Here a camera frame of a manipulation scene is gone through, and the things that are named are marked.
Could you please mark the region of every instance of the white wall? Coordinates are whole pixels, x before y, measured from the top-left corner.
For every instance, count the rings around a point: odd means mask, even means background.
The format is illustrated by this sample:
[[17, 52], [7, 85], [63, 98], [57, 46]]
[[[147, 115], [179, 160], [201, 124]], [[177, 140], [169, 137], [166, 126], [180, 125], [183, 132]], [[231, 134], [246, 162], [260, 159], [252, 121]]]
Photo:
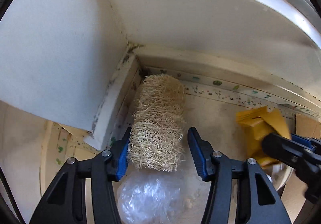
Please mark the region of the white wall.
[[0, 100], [86, 130], [126, 48], [109, 0], [14, 0], [0, 22]]
[[132, 42], [258, 66], [321, 99], [321, 37], [285, 0], [112, 0]]
[[[41, 198], [39, 169], [46, 122], [0, 101], [0, 166], [26, 223]], [[11, 207], [2, 184], [0, 193]]]

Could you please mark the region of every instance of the blue gripper pad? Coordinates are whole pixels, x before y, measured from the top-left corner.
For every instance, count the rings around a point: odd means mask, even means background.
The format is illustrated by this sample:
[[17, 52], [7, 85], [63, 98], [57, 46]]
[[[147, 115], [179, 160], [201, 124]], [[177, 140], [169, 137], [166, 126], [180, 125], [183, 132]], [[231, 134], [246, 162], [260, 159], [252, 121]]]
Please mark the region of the blue gripper pad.
[[187, 142], [191, 151], [197, 174], [203, 181], [209, 181], [207, 163], [211, 164], [211, 153], [213, 148], [207, 141], [203, 141], [195, 127], [191, 127], [187, 132]]
[[120, 181], [121, 178], [125, 175], [128, 167], [128, 162], [127, 162], [127, 151], [128, 151], [128, 145], [129, 145], [129, 139], [127, 139], [125, 146], [123, 150], [120, 153], [119, 159], [118, 159], [118, 169], [116, 172], [116, 179], [117, 181]]
[[126, 173], [128, 167], [127, 151], [131, 130], [132, 128], [128, 127], [123, 138], [116, 141], [110, 148], [113, 157], [111, 161], [107, 163], [107, 173], [111, 181], [120, 181]]
[[309, 140], [308, 138], [305, 138], [293, 133], [291, 134], [291, 138], [292, 138], [292, 141], [297, 142], [298, 144], [304, 145], [310, 149], [313, 149], [311, 140]]

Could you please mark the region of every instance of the green paint mark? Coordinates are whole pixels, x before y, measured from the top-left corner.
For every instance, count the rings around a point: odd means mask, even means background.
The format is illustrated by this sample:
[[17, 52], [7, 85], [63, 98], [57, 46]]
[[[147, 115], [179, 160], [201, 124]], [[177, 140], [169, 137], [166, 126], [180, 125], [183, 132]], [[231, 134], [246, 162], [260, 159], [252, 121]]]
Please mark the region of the green paint mark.
[[220, 86], [221, 84], [222, 84], [221, 81], [218, 81], [218, 80], [213, 81], [213, 85], [215, 85], [215, 86]]
[[113, 144], [116, 142], [116, 138], [115, 137], [112, 137], [110, 139], [110, 146], [113, 146]]

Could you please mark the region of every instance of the paint speck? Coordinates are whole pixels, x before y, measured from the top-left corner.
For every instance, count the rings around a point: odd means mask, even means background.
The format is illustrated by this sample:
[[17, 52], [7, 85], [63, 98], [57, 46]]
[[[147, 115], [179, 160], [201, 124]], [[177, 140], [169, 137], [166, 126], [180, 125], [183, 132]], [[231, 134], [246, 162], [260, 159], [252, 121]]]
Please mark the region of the paint speck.
[[116, 142], [116, 138], [113, 136], [111, 139], [110, 139], [110, 146], [113, 146], [113, 144]]
[[215, 86], [220, 86], [221, 84], [222, 84], [221, 81], [218, 81], [218, 80], [213, 81], [213, 85], [215, 85]]
[[127, 62], [128, 61], [128, 59], [129, 59], [129, 55], [127, 54], [127, 55], [125, 55], [125, 57], [124, 57], [124, 59], [123, 59], [123, 64], [125, 63], [125, 62]]

